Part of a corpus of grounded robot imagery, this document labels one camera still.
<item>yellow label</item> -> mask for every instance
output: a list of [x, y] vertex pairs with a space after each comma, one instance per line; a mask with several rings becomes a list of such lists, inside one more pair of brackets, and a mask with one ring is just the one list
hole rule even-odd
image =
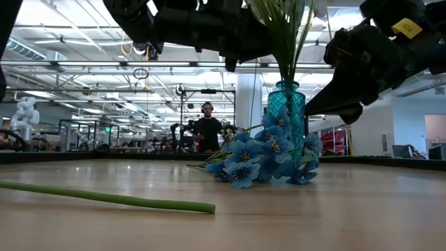
[[397, 22], [394, 26], [392, 26], [393, 32], [395, 34], [402, 33], [409, 39], [414, 38], [418, 33], [422, 32], [422, 28], [418, 26], [418, 24], [414, 23], [412, 20], [408, 18], [403, 18], [401, 21]]

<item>vase neck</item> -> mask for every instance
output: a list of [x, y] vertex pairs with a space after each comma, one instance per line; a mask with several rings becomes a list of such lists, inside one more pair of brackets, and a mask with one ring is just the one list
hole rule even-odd
[[276, 83], [276, 87], [283, 91], [296, 91], [299, 88], [299, 83], [296, 81], [282, 80]]

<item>headphones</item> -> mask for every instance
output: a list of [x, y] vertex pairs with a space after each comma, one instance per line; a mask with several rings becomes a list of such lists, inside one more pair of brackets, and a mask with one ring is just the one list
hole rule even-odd
[[203, 107], [204, 107], [205, 105], [210, 105], [210, 110], [211, 110], [211, 111], [214, 110], [214, 107], [212, 106], [212, 104], [211, 104], [210, 102], [205, 102], [205, 103], [201, 106], [201, 113], [202, 113], [202, 114], [204, 113], [204, 109], [203, 109]]

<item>white pillar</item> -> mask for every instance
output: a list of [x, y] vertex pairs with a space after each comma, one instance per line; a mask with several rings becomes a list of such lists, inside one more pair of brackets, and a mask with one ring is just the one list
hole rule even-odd
[[[239, 74], [236, 88], [236, 126], [249, 128], [262, 122], [263, 103], [260, 75]], [[262, 128], [251, 131], [251, 137], [260, 132]]]

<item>man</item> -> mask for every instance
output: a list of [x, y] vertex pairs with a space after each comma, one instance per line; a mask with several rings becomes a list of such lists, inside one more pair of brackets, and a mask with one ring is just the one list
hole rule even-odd
[[201, 153], [212, 153], [220, 149], [218, 144], [218, 134], [222, 130], [222, 124], [212, 117], [214, 107], [210, 102], [205, 102], [201, 106], [201, 112], [204, 117], [199, 119], [195, 124], [195, 129], [198, 134], [193, 135], [194, 141], [198, 142], [199, 151]]

